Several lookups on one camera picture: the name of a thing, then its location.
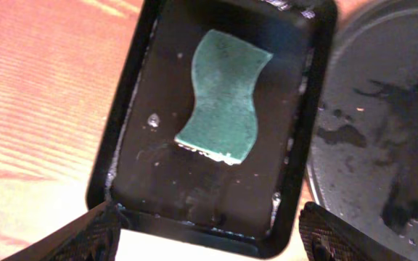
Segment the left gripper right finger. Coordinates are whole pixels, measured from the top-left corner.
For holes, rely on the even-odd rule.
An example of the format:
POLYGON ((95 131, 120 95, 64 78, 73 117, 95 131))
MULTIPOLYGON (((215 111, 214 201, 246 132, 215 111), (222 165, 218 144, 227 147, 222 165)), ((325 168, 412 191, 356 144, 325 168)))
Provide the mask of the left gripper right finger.
POLYGON ((314 202, 300 211, 299 232, 310 261, 407 261, 314 202))

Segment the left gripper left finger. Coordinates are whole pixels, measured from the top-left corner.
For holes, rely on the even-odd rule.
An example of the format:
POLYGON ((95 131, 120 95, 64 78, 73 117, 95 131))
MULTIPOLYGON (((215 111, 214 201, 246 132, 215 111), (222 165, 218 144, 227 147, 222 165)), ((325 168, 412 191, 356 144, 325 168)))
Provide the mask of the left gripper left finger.
POLYGON ((103 202, 4 261, 114 261, 120 230, 118 208, 103 202))

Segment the green yellow sponge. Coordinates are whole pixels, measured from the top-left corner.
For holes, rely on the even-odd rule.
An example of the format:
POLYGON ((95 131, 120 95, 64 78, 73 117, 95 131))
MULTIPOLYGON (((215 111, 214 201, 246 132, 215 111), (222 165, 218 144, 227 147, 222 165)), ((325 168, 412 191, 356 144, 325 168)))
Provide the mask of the green yellow sponge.
POLYGON ((192 58, 194 108, 174 140, 228 165, 241 164, 258 136, 254 90, 272 53, 209 30, 192 58))

